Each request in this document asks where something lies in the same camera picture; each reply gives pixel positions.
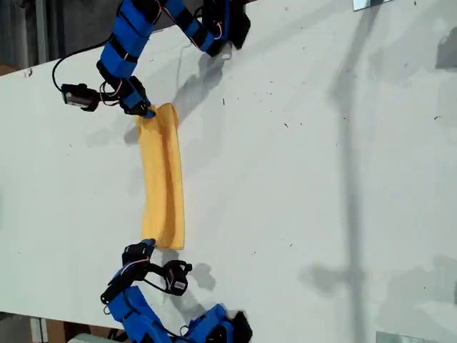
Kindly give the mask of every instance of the black cable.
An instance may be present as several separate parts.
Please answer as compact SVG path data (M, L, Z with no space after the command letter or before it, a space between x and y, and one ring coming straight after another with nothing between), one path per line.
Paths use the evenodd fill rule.
M182 339L183 341L185 342L189 342L189 343L195 343L195 341L187 338L187 337L184 337L184 336L179 336L177 334L174 334L173 332L171 332L170 330L168 330L167 328L165 328L164 325L160 324L159 322L154 322L153 324L156 324L158 327L160 327L161 329L163 329L167 334L169 334L170 336L174 337L174 338L179 338L179 339Z
M163 288L160 288L159 286L157 286L156 284L153 284L152 282L144 279L143 280L144 282L146 282L149 286L152 286L154 287L155 289L158 289L159 291L163 292L163 293L167 293L167 294L172 294L170 291L166 290L166 289L163 289Z
M203 6L197 7L197 9L194 11L194 18L196 18L199 15L199 12L203 9Z
M57 85L57 82L56 82L56 69L57 67L59 66L60 63L62 63L65 59L69 58L69 57L72 57L74 55L77 55L77 54L80 54L81 52L86 52L86 51L89 51L89 50L92 50L92 49L96 49L96 48L99 48L100 46L103 46L106 44L106 42L111 38L111 36L101 42L101 43L98 43L98 44L95 44L95 45L91 45L91 46L88 46L84 49L80 49L80 50L76 50L75 52L72 52L71 54L69 55L66 55L65 57L62 57L61 59L59 59L56 63L56 65L54 66L54 68L52 69L52 81L54 82L54 86L60 91L62 92L62 88L60 88L58 85Z

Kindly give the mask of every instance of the yellow sponge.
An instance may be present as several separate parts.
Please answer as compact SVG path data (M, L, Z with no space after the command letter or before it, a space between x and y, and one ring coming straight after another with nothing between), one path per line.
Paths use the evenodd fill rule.
M183 249L184 196L178 142L178 116L164 104L153 119L138 118L139 144L146 184L143 239L157 247Z

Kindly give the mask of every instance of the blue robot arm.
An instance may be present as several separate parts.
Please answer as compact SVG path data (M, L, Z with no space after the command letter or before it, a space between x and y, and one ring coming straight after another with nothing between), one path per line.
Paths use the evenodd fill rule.
M192 266L184 261L173 260L163 267L149 263L155 241L147 239L128 246L122 255L122 268L110 281L101 295L111 315L122 323L131 342L137 343L248 343L252 337L251 328L243 312L229 319L222 305L217 304L201 317L192 320L184 336L167 330L161 320L147 304L134 281L146 281L144 277L153 272L165 279L166 288L161 291L174 296L182 295L187 289L186 275Z
M204 0L201 24L182 0L123 0L114 30L96 64L105 80L100 92L88 89L85 84L63 84L61 89L55 85L67 104L81 106L85 111L94 111L100 101L118 101L126 114L152 118L155 113L150 110L151 102L141 82L132 74L161 12L166 12L195 46L215 56L227 41L233 42L237 49L243 46L251 27L243 8L242 0ZM105 92L106 84L114 91Z

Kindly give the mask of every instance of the white tabletop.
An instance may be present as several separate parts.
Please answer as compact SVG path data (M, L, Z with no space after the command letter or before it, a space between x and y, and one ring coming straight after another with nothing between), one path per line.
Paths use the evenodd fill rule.
M253 342L457 342L457 1L247 12L231 58L211 63L174 27L135 73L181 117L179 257L195 266L182 298L142 287L154 311L177 332L222 302ZM97 87L100 52L58 82ZM53 65L0 78L0 311L119 327L99 296L141 237L134 122L65 105Z

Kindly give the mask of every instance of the floor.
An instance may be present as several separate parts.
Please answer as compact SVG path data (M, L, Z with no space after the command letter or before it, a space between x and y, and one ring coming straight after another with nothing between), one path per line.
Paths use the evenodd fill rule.
M1 343L31 343L30 319L24 316L6 316L0 313Z

